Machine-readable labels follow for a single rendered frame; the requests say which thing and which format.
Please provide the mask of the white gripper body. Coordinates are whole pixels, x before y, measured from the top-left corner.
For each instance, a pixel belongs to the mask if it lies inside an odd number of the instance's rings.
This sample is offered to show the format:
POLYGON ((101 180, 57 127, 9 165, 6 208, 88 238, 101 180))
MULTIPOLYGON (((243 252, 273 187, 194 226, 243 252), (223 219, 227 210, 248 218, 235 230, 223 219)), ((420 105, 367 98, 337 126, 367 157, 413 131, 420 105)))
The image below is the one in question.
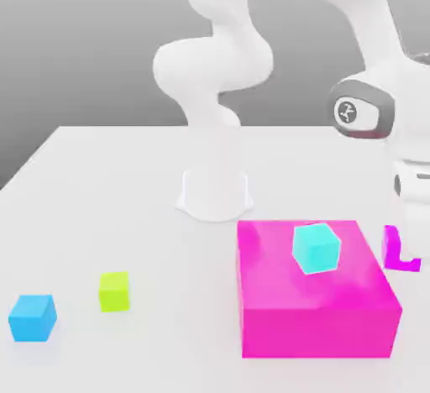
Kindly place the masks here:
POLYGON ((430 163, 396 160, 394 188, 404 202, 430 204, 430 163))

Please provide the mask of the small magenta cube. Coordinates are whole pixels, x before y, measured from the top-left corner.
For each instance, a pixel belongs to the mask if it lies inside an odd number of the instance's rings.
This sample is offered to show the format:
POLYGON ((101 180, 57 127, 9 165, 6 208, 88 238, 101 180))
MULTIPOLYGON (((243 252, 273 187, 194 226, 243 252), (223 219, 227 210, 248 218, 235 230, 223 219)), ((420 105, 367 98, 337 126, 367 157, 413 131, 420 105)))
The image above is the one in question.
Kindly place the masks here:
POLYGON ((421 260, 402 260, 401 259, 401 238, 397 227, 394 225, 385 225, 383 230, 382 241, 382 261, 388 270, 419 272, 421 269, 421 260))

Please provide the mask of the small cyan cube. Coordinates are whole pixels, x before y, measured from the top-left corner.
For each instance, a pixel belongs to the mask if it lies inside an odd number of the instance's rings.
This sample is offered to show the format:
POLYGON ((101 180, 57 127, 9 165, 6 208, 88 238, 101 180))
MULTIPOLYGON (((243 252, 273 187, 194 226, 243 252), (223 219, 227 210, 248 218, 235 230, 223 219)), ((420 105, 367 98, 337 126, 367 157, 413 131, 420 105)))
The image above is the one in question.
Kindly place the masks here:
POLYGON ((336 270, 341 240, 327 223, 295 226, 292 255, 305 275, 336 270))

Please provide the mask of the small yellow-green cube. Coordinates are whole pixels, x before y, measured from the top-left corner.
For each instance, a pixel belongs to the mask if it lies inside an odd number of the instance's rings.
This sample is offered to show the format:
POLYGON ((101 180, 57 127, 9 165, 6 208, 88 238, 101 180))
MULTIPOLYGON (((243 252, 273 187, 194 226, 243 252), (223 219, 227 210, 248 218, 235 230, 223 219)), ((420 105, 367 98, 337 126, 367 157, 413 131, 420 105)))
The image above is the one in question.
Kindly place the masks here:
POLYGON ((98 293, 102 312, 128 311, 128 272, 101 274, 98 293))

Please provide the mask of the small blue cube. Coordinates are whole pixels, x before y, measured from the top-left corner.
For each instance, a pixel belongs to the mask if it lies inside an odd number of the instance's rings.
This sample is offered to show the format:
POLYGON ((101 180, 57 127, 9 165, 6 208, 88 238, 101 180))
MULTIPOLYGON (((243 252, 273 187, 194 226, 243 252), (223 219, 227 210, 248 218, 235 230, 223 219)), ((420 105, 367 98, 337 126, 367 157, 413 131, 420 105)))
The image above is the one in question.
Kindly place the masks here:
POLYGON ((20 295, 8 316, 15 342, 46 342, 56 320, 52 295, 20 295))

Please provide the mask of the large magenta box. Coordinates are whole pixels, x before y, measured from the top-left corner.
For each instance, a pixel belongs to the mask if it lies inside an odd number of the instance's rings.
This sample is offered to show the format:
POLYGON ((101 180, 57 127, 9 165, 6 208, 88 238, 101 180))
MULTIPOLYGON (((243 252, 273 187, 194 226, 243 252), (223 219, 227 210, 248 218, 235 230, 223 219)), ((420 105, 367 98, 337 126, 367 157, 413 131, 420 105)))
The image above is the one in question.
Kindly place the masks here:
POLYGON ((329 220, 338 268, 303 273, 292 256, 304 220, 240 220, 236 277, 245 358, 388 358, 402 307, 358 223, 329 220))

